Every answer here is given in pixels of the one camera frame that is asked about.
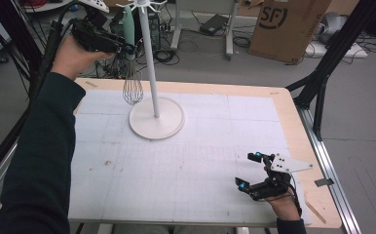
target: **white stand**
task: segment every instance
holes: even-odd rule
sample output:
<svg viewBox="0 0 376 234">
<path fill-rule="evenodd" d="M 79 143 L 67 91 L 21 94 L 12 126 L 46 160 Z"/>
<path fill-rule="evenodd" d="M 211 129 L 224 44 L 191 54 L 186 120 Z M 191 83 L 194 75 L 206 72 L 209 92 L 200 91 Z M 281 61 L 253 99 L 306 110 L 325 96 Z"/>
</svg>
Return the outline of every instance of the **white stand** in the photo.
<svg viewBox="0 0 376 234">
<path fill-rule="evenodd" d="M 149 84 L 151 86 L 153 106 L 149 100 L 143 100 L 136 104 L 130 114 L 131 128 L 141 137 L 148 139 L 164 139 L 172 137 L 181 130 L 185 122 L 184 112 L 181 106 L 168 98 L 158 99 L 157 84 L 155 78 L 154 57 L 152 55 L 151 35 L 147 7 L 151 4 L 161 5 L 150 0 L 134 0 L 132 10 L 138 8 L 140 25 L 142 28 L 143 46 L 145 47 L 146 62 L 148 68 Z"/>
</svg>

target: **white mat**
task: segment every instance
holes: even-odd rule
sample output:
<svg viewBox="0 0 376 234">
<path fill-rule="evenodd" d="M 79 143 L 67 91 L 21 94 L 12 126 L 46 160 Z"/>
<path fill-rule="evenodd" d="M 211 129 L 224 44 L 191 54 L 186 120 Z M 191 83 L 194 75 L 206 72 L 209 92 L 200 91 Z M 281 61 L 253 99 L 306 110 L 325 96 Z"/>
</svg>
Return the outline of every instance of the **white mat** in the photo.
<svg viewBox="0 0 376 234">
<path fill-rule="evenodd" d="M 261 182 L 263 165 L 247 153 L 289 155 L 273 101 L 267 97 L 159 94 L 177 101 L 185 125 L 149 141 L 129 126 L 122 92 L 88 91 L 77 113 L 69 218 L 261 226 L 275 223 L 235 177 Z M 303 218 L 311 223 L 296 181 Z"/>
</svg>

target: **hand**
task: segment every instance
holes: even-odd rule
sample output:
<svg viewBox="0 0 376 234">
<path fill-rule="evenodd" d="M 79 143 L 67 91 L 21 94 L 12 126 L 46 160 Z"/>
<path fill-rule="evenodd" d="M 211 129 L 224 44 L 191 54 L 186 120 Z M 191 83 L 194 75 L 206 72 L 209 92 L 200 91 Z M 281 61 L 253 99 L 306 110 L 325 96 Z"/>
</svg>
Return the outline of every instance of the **hand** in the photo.
<svg viewBox="0 0 376 234">
<path fill-rule="evenodd" d="M 280 196 L 268 197 L 265 200 L 270 203 L 274 213 L 276 213 L 279 219 L 283 221 L 300 220 L 300 215 L 294 204 L 294 197 L 290 188 L 288 188 L 288 192 Z"/>
<path fill-rule="evenodd" d="M 67 36 L 60 43 L 51 71 L 75 80 L 95 60 L 109 59 L 112 56 L 113 54 L 104 52 L 87 52 L 73 36 Z"/>
</svg>

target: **round white base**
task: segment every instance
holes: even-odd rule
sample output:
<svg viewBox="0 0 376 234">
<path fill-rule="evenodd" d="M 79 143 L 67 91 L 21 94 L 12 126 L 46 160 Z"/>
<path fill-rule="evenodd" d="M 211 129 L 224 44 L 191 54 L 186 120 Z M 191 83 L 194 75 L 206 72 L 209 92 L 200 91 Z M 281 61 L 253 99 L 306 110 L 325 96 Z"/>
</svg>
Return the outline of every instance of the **round white base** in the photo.
<svg viewBox="0 0 376 234">
<path fill-rule="evenodd" d="M 185 122 L 184 111 L 175 101 L 158 97 L 160 117 L 154 116 L 152 99 L 136 104 L 130 114 L 130 124 L 134 132 L 148 139 L 172 137 L 181 130 Z"/>
</svg>

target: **white table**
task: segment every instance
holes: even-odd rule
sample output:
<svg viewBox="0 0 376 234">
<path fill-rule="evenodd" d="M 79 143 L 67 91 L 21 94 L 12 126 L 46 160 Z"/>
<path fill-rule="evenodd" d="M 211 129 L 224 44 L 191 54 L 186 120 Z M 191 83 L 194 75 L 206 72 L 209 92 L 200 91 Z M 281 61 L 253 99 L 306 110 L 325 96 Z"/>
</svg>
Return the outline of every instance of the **white table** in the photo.
<svg viewBox="0 0 376 234">
<path fill-rule="evenodd" d="M 131 108 L 117 103 L 122 98 L 123 81 L 78 79 L 77 82 L 87 90 L 111 90 L 119 94 L 101 97 L 89 92 L 88 101 L 94 101 L 98 110 L 89 108 L 89 104 L 79 109 L 70 219 L 274 226 L 275 215 L 270 206 L 252 201 L 237 190 L 234 182 L 234 176 L 251 183 L 266 177 L 262 165 L 246 159 L 249 151 L 261 150 L 288 153 L 314 164 L 313 170 L 298 173 L 302 207 L 307 204 L 309 208 L 303 212 L 305 218 L 313 227 L 341 226 L 328 189 L 314 184 L 314 180 L 322 178 L 319 164 L 286 89 L 158 82 L 161 96 L 179 101 L 187 111 L 183 130 L 168 139 L 171 144 L 166 146 L 162 141 L 141 143 L 124 124 Z M 149 90 L 147 82 L 143 82 L 143 87 Z M 114 101 L 103 101 L 104 98 Z M 227 106 L 218 107 L 227 98 L 228 111 Z M 195 111 L 193 105 L 204 109 Z M 244 113 L 240 114 L 242 110 L 251 119 L 236 119 L 237 115 L 244 117 Z M 259 120 L 252 120 L 257 112 Z M 244 134 L 242 139 L 229 139 L 230 135 L 239 134 Z M 178 155 L 172 157 L 170 154 L 175 152 Z M 236 164 L 239 171 L 233 172 L 231 164 Z"/>
</svg>

